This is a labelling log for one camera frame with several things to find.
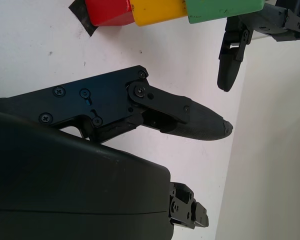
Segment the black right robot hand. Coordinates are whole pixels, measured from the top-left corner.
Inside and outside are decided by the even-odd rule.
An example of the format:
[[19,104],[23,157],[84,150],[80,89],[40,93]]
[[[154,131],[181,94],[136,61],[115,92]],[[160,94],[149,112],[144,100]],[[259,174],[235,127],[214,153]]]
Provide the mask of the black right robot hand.
[[104,143],[145,126],[215,141],[233,126],[133,66],[0,98],[0,240],[170,240],[206,209],[169,170]]

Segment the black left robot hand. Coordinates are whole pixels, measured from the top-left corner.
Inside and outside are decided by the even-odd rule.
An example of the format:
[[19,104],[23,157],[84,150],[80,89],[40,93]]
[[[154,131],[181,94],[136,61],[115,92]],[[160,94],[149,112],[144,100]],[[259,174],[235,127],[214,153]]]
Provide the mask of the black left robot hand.
[[278,0],[260,11],[227,18],[219,53],[217,86],[221,90],[231,90],[254,31],[277,42],[299,41],[300,0]]

